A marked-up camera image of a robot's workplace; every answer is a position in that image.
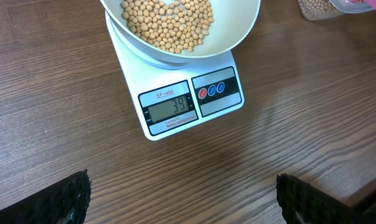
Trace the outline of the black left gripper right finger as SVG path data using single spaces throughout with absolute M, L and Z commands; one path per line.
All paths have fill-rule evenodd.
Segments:
M 376 189 L 352 207 L 293 175 L 278 175 L 276 191 L 286 223 L 376 223 Z

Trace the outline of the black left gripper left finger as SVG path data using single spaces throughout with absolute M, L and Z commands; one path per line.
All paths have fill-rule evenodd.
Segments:
M 0 210 L 0 223 L 83 223 L 91 183 L 86 169 L 78 171 Z

